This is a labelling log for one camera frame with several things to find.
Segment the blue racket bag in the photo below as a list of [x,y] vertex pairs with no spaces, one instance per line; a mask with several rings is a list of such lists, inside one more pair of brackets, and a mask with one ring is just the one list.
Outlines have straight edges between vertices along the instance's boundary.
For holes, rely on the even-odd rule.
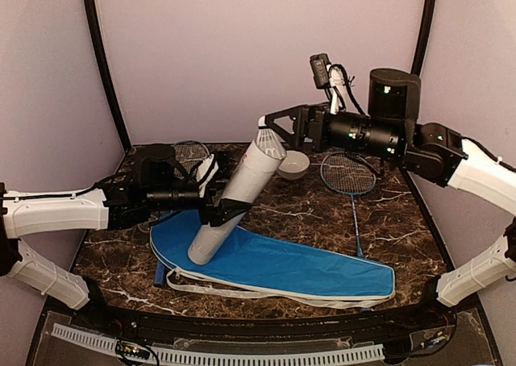
[[201,228],[195,211],[154,226],[151,248],[167,268],[195,280],[271,295],[314,301],[365,302],[390,299],[394,270],[361,257],[272,239],[236,227],[204,265],[188,257]]

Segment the white shuttlecock tube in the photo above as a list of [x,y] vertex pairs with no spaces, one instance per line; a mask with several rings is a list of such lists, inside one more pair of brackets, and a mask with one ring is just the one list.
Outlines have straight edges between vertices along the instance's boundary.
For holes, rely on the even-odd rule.
[[[221,198],[231,198],[252,204],[286,158],[286,151],[284,151],[284,158],[279,160],[265,155],[256,146],[255,140],[251,142],[241,158]],[[190,260],[199,265],[207,264],[244,215],[241,214],[222,226],[202,226],[189,247]]]

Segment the white shuttlecock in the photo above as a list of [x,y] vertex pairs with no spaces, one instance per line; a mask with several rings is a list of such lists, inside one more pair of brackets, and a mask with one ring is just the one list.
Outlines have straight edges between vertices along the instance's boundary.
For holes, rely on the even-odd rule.
[[258,121],[258,133],[256,146],[267,156],[274,159],[284,158],[285,149],[274,130],[266,125],[265,117],[261,116]]

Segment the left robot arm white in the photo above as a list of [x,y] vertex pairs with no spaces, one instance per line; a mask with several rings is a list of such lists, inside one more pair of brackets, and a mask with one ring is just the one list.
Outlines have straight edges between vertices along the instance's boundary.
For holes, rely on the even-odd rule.
[[216,155],[186,169],[174,148],[155,143],[135,152],[125,173],[116,173],[88,189],[72,192],[20,193],[1,190],[1,274],[42,295],[81,310],[97,331],[113,325],[113,311],[101,303],[95,283],[44,258],[21,238],[48,231],[122,230],[147,221],[157,211],[172,216],[196,210],[203,224],[221,226],[245,213],[248,201],[212,199]]

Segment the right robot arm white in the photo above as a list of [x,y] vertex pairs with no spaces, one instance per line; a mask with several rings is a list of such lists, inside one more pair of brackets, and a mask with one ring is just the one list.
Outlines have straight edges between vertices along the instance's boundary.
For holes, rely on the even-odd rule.
[[439,123],[419,124],[421,81],[396,69],[370,73],[367,114],[301,105],[264,117],[289,146],[342,148],[387,160],[435,183],[472,193],[513,214],[515,170],[484,146]]

